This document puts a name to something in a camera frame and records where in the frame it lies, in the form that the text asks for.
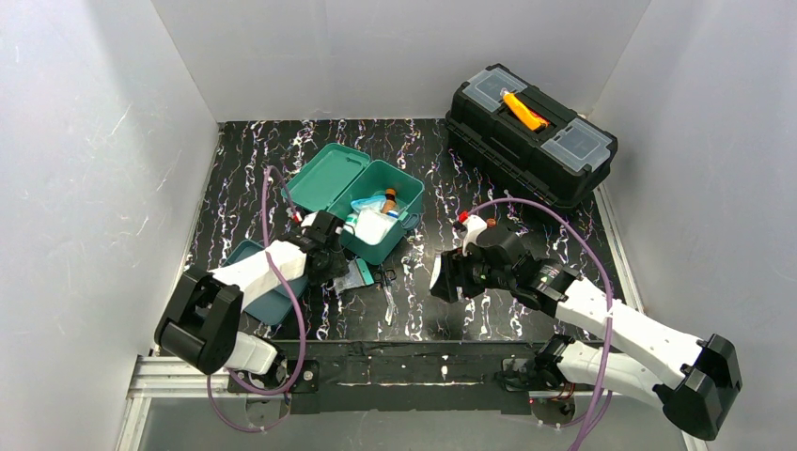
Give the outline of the blue cotton swab pouch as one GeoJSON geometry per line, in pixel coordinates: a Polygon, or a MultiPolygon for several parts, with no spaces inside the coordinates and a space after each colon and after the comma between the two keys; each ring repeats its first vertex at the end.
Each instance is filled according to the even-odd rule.
{"type": "Polygon", "coordinates": [[[384,194],[376,194],[371,197],[355,199],[351,202],[352,210],[356,213],[360,213],[362,211],[376,211],[377,213],[381,213],[382,209],[386,202],[386,196],[384,194]]]}

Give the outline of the black handled scissors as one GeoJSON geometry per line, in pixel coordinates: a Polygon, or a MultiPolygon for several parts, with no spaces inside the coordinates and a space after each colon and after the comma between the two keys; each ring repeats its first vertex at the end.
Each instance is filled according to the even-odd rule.
{"type": "Polygon", "coordinates": [[[398,307],[393,295],[393,286],[395,285],[396,278],[396,273],[393,269],[388,269],[383,266],[380,266],[375,274],[375,281],[381,285],[383,296],[386,301],[384,321],[387,326],[393,325],[398,312],[398,307]]]}

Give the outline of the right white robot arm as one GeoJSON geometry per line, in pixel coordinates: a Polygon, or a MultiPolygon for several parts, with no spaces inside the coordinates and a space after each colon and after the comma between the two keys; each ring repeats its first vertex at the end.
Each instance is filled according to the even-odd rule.
{"type": "Polygon", "coordinates": [[[717,438],[742,390],[736,348],[720,334],[680,332],[621,301],[552,258],[537,258],[505,227],[470,217],[464,242],[434,260],[430,293],[448,303],[488,289],[594,335],[611,335],[609,352],[562,334],[552,337],[531,370],[544,381],[592,384],[662,410],[681,431],[717,438]]]}

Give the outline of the green medicine box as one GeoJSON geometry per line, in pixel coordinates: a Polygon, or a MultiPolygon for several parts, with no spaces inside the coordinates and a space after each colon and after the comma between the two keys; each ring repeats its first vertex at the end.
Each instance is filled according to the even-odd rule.
{"type": "Polygon", "coordinates": [[[396,192],[398,219],[386,236],[373,244],[348,231],[341,238],[344,248],[369,264],[380,265],[420,223],[426,192],[423,181],[365,152],[331,143],[290,178],[282,195],[290,196],[298,208],[326,210],[344,220],[353,213],[353,201],[384,194],[387,189],[396,192]]]}

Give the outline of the zip bag teal header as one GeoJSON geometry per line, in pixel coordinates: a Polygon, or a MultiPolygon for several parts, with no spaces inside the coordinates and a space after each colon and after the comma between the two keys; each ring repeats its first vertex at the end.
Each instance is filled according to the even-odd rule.
{"type": "Polygon", "coordinates": [[[369,287],[374,283],[375,279],[368,264],[357,257],[349,263],[345,275],[333,279],[333,289],[340,294],[351,289],[369,287]]]}

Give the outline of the dark teal tray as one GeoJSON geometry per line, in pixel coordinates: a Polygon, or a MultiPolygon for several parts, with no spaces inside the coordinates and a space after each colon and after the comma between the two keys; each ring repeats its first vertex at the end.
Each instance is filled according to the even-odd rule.
{"type": "Polygon", "coordinates": [[[289,292],[271,268],[268,257],[298,298],[305,290],[306,254],[287,241],[274,241],[264,250],[212,270],[213,277],[243,292],[242,311],[267,325],[280,324],[292,310],[289,292]]]}

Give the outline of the brown medicine bottle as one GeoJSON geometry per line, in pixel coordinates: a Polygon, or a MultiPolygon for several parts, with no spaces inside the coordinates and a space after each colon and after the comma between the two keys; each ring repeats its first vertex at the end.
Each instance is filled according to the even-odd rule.
{"type": "Polygon", "coordinates": [[[394,189],[386,189],[384,196],[385,200],[381,209],[381,213],[388,214],[390,211],[396,208],[396,191],[394,189]]]}

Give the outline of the green bandage packet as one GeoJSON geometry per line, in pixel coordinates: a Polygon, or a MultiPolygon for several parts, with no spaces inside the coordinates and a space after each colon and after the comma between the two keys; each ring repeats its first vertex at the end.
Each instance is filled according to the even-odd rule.
{"type": "Polygon", "coordinates": [[[437,255],[433,262],[433,268],[430,275],[430,291],[433,291],[437,285],[442,271],[442,255],[437,255]]]}

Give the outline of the white plastic bottle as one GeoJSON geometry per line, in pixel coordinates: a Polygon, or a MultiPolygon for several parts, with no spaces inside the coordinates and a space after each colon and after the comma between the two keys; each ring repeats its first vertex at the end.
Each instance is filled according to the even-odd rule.
{"type": "Polygon", "coordinates": [[[344,221],[343,230],[354,235],[358,223],[359,214],[355,211],[347,215],[344,221]]]}

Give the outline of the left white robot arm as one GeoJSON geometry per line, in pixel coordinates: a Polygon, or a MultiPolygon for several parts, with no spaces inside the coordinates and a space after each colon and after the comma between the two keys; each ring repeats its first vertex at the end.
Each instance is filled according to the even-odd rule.
{"type": "Polygon", "coordinates": [[[211,272],[189,267],[159,320],[155,343],[206,375],[223,367],[266,374],[278,350],[240,332],[241,313],[256,299],[294,280],[318,283],[345,275],[348,262],[336,246],[343,225],[333,214],[318,211],[237,263],[211,272]]]}

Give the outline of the white gauze pad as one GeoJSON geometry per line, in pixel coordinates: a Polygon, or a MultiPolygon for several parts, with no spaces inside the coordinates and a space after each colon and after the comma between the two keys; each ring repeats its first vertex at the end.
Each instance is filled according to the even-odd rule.
{"type": "Polygon", "coordinates": [[[354,236],[367,245],[375,246],[386,238],[397,222],[397,218],[379,211],[362,210],[357,214],[354,236]]]}

